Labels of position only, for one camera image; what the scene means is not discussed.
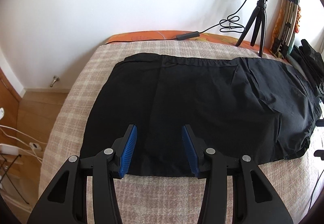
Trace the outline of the white power strip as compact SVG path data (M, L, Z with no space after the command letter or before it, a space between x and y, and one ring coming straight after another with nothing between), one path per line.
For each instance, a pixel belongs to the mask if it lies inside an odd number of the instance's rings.
M19 155L19 148L17 146L12 146L10 144L0 144L1 154L4 155Z

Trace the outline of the white clip desk lamp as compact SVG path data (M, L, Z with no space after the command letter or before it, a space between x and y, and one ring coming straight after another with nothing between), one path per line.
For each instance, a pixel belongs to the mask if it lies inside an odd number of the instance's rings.
M0 108L0 120L4 118L4 114L5 114L4 108Z

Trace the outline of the stack of folded clothes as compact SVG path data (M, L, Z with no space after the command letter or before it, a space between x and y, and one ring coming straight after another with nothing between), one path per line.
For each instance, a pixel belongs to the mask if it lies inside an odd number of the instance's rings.
M306 41L301 40L299 47L294 46L291 56L301 66L316 97L323 101L323 59Z

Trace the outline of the metal door stopper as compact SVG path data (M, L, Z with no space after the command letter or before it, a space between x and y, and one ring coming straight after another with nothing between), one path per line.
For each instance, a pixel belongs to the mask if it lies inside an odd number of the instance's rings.
M53 76L53 80L50 83L50 87L53 87L56 82L60 81L60 78L58 76Z

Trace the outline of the orange floral bed sheet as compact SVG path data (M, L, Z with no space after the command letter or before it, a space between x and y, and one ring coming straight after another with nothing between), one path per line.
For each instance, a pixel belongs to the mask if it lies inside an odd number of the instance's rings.
M155 31L137 31L131 33L116 34L109 37L105 44L112 43L132 43L139 41L162 41L162 40L190 40L218 43L234 46L238 39L211 33L200 34L197 31L180 31L180 30L155 30Z

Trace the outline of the wooden door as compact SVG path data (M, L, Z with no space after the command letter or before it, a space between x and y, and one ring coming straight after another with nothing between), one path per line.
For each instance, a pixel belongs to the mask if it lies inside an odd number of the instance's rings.
M1 125L16 129L21 97L13 88L2 70L0 76L0 106L4 109L4 117L1 119ZM9 136L16 137L16 131L1 127L1 143L16 145L17 140L6 136L4 132Z

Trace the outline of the plaid beige bed blanket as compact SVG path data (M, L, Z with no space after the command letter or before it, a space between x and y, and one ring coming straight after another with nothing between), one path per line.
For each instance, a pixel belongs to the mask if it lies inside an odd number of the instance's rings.
M208 59L253 58L257 55L249 48L208 41L161 40L99 46L76 79L50 133L41 166L39 194L66 159L79 154L90 110L113 67L124 58L143 52ZM322 148L323 128L318 127L311 136L309 149L301 158L261 166L295 223L311 212L323 191L323 161L314 156L314 152ZM204 180L126 175L114 183L123 223L198 221Z

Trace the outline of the black pants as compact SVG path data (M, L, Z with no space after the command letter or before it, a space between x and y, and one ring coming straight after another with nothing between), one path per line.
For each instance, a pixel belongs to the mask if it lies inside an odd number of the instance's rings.
M304 76L285 63L139 53L113 67L88 117L80 157L111 147L133 124L132 175L189 176L184 125L228 157L290 160L305 154L321 114Z

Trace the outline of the black mini tripod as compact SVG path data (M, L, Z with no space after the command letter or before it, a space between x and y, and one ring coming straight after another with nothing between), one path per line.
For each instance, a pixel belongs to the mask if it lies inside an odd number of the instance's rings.
M241 33L236 46L240 46L243 42L244 38L246 37L248 31L250 30L253 23L254 29L252 38L250 41L250 45L254 46L256 43L256 38L260 34L260 45L259 45L259 57L262 58L264 52L264 45L265 45L265 35L266 35L266 22L267 22L267 15L266 15L266 2L267 0L258 0L255 9L253 10L243 33Z

